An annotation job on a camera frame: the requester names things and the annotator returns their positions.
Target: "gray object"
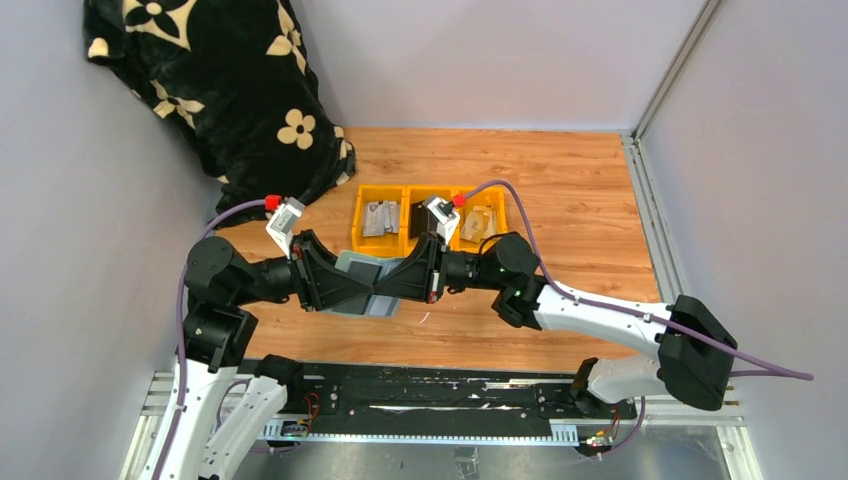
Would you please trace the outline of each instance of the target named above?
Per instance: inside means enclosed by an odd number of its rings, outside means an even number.
[[[400,258],[378,258],[346,250],[339,254],[336,268],[362,280],[373,281],[388,275],[402,261]],[[371,295],[347,301],[326,312],[352,317],[394,317],[399,306],[397,298]]]

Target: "cable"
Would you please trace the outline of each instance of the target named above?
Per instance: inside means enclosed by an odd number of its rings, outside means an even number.
[[[563,465],[563,467],[572,467],[574,465],[579,465],[579,464],[584,463],[584,462],[595,462],[596,458],[598,459],[597,461],[601,461],[604,458],[609,457],[610,455],[614,455],[616,452],[621,451],[624,447],[626,447],[628,444],[630,444],[630,442],[632,442],[633,439],[636,438],[636,434],[639,433],[639,430],[642,429],[642,423],[645,421],[645,397],[642,397],[640,399],[639,405],[640,405],[640,411],[639,411],[639,416],[636,417],[636,425],[633,426],[633,430],[631,430],[630,433],[627,434],[627,437],[625,437],[625,439],[622,440],[621,443],[616,444],[614,447],[609,449],[606,453],[598,454],[597,456],[591,456],[591,457],[580,457],[576,460],[572,460],[570,462],[567,462],[565,465]]]
[[[249,208],[255,207],[264,207],[265,200],[253,200],[250,202],[242,203],[241,205],[236,205],[235,207],[225,211],[224,213],[215,217],[209,225],[203,230],[203,234],[200,235],[198,241],[206,238],[209,233],[215,229],[221,222],[226,220],[227,218],[235,215],[236,213],[242,212]],[[186,378],[186,370],[187,370],[187,360],[186,360],[186,352],[185,352],[185,333],[183,332],[183,305],[185,298],[185,287],[183,284],[185,283],[185,275],[186,270],[188,269],[188,265],[183,265],[183,271],[180,274],[180,283],[177,286],[177,309],[176,309],[176,327],[177,327],[177,363],[180,369],[180,380],[179,385],[177,386],[177,405],[183,405],[185,401],[185,389],[188,384]],[[171,425],[168,427],[168,433],[165,435],[165,441],[162,443],[162,453],[159,454],[159,459],[156,461],[156,468],[153,469],[153,478],[159,479],[162,475],[162,469],[165,467],[165,460],[168,458],[168,453],[171,451],[171,444],[174,443],[174,437],[177,435],[177,426],[180,423],[180,417],[182,416],[183,410],[176,409],[174,411],[174,416],[171,418]]]
[[[712,338],[707,337],[706,335],[702,334],[701,332],[695,331],[695,330],[693,330],[689,327],[680,325],[676,322],[671,322],[671,321],[666,320],[664,318],[658,317],[657,315],[654,315],[653,313],[642,312],[642,311],[634,309],[634,308],[624,307],[624,306],[621,306],[621,305],[607,303],[607,302],[603,302],[603,301],[600,301],[600,300],[591,300],[591,299],[586,299],[586,298],[580,298],[579,300],[577,300],[577,297],[575,297],[574,295],[572,295],[571,293],[567,292],[565,289],[560,287],[557,284],[557,282],[554,280],[553,276],[551,276],[550,272],[548,271],[548,268],[545,265],[545,262],[542,260],[542,256],[539,254],[539,245],[536,243],[536,237],[533,235],[533,229],[530,225],[530,219],[527,217],[527,211],[524,209],[524,204],[521,202],[521,198],[518,196],[518,192],[515,191],[515,187],[513,187],[509,182],[507,182],[505,180],[490,180],[486,183],[483,183],[482,185],[475,188],[474,190],[470,191],[465,196],[465,198],[470,199],[474,195],[477,195],[481,191],[483,191],[483,190],[485,190],[485,189],[487,189],[491,186],[494,186],[494,185],[501,185],[501,186],[505,187],[507,190],[509,190],[509,192],[512,194],[512,197],[515,199],[515,204],[516,204],[516,206],[518,206],[518,211],[521,213],[521,219],[524,221],[524,227],[527,229],[527,238],[530,240],[530,245],[532,245],[532,247],[533,247],[533,252],[536,254],[537,257],[539,257],[539,267],[542,270],[542,274],[545,276],[545,280],[547,280],[547,282],[551,286],[551,288],[553,288],[554,291],[556,291],[562,297],[567,298],[569,300],[578,301],[579,303],[581,303],[583,305],[590,306],[590,307],[604,308],[604,309],[607,309],[607,310],[612,310],[612,311],[619,312],[619,313],[633,315],[633,316],[636,316],[636,317],[644,317],[647,314],[651,321],[657,322],[660,325],[664,325],[668,328],[672,328],[674,330],[677,330],[680,333],[686,334],[686,335],[688,335],[688,336],[690,336],[690,337],[692,337],[696,340],[699,340],[699,341],[701,341],[701,342],[703,342],[703,343],[705,343],[705,344],[707,344],[707,345],[709,345],[709,346],[711,346],[711,347],[713,347],[717,350],[720,350],[720,351],[722,351],[722,352],[724,352],[728,355],[731,355],[735,358],[738,358],[738,359],[743,360],[745,362],[748,362],[750,364],[756,365],[756,366],[763,368],[763,369],[768,371],[767,373],[764,372],[763,374],[757,374],[757,376],[787,377],[787,378],[796,378],[798,380],[806,380],[806,381],[812,381],[813,380],[813,375],[810,374],[810,373],[790,370],[788,368],[781,367],[779,365],[775,365],[775,364],[767,362],[765,360],[761,360],[761,359],[756,358],[756,357],[749,355],[747,353],[740,352],[739,350],[736,350],[736,349],[734,349],[734,348],[732,348],[728,345],[725,345],[721,342],[717,342],[716,340],[713,340]]]

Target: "red connector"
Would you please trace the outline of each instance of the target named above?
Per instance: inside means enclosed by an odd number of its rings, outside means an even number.
[[[456,207],[456,208],[462,208],[462,207],[464,207],[464,206],[465,206],[465,203],[466,203],[467,201],[468,201],[468,200],[466,200],[466,199],[465,199],[465,195],[464,195],[464,194],[462,194],[462,193],[457,194],[457,195],[454,195],[454,197],[453,197],[453,206],[454,206],[454,207]]]
[[[265,197],[265,210],[276,212],[281,203],[283,203],[281,195],[268,195]]]

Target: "black blanket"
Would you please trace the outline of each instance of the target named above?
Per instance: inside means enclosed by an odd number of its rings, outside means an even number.
[[[354,174],[353,146],[318,101],[289,0],[84,0],[84,8],[89,60],[182,132],[203,171],[223,183],[219,212],[268,194],[309,204]]]

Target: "black mounting bracket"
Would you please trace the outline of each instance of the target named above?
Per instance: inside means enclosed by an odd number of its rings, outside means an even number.
[[[697,298],[680,295],[669,310],[672,322],[737,347],[736,340]],[[701,410],[721,408],[733,367],[731,355],[672,329],[662,336],[658,355],[658,376],[668,393]]]
[[[209,365],[209,373],[237,367],[259,321],[238,307],[199,302],[183,323],[186,357]]]

